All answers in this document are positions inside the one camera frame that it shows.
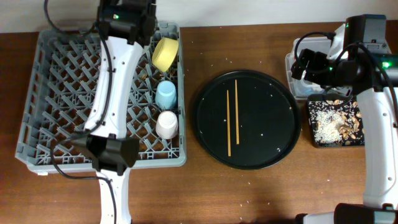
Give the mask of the wooden chopstick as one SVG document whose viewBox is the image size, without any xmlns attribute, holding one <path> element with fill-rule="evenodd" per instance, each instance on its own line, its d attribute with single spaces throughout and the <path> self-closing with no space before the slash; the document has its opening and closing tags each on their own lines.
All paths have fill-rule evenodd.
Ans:
<svg viewBox="0 0 398 224">
<path fill-rule="evenodd" d="M 236 145 L 239 145 L 240 138 L 239 138 L 239 105 L 238 105 L 238 82 L 237 80 L 234 81 L 234 93 L 235 93 L 235 121 L 236 121 Z"/>
<path fill-rule="evenodd" d="M 231 157 L 231 128 L 230 128 L 230 107 L 229 107 L 229 90 L 226 91 L 226 115 L 227 115 L 227 147 L 228 157 Z"/>
</svg>

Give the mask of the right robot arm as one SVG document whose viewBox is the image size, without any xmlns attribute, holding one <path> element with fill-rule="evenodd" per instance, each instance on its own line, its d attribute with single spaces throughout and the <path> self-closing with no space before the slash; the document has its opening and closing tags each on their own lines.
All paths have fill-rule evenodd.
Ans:
<svg viewBox="0 0 398 224">
<path fill-rule="evenodd" d="M 327 54 L 294 46 L 292 77 L 329 90 L 350 86 L 365 129 L 363 204 L 298 214 L 296 223 L 397 223 L 397 56 L 388 52 L 386 17 L 351 16 L 334 32 Z"/>
</svg>

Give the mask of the yellow bowl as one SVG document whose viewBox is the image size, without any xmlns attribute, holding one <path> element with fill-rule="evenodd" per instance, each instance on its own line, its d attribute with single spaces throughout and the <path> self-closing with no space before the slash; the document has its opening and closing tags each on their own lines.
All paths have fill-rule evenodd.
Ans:
<svg viewBox="0 0 398 224">
<path fill-rule="evenodd" d="M 178 47 L 178 40 L 166 37 L 161 38 L 152 55 L 153 65 L 161 72 L 166 72 L 177 55 Z"/>
</svg>

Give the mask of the white paper cup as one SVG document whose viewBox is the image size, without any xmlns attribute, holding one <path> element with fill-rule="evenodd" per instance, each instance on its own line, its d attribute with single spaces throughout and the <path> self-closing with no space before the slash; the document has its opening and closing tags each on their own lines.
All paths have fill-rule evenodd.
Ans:
<svg viewBox="0 0 398 224">
<path fill-rule="evenodd" d="M 175 113 L 163 111 L 157 118 L 155 131 L 160 138 L 172 139 L 178 133 L 178 119 Z"/>
</svg>

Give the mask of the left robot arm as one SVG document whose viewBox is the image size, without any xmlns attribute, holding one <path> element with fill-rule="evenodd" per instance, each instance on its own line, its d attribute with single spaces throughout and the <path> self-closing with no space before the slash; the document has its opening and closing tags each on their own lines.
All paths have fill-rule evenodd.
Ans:
<svg viewBox="0 0 398 224">
<path fill-rule="evenodd" d="M 155 1 L 101 1 L 95 27 L 101 65 L 84 132 L 72 140 L 96 171 L 101 223 L 131 223 L 128 182 L 139 141 L 127 136 L 127 104 L 144 48 L 156 27 Z"/>
</svg>

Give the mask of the light blue plastic cup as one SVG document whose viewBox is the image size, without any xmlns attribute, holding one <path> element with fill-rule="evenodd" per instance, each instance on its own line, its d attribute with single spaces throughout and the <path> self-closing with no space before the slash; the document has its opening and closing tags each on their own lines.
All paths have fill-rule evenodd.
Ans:
<svg viewBox="0 0 398 224">
<path fill-rule="evenodd" d="M 155 94 L 156 105 L 163 110 L 171 110 L 177 104 L 177 89 L 171 81 L 162 81 Z"/>
</svg>

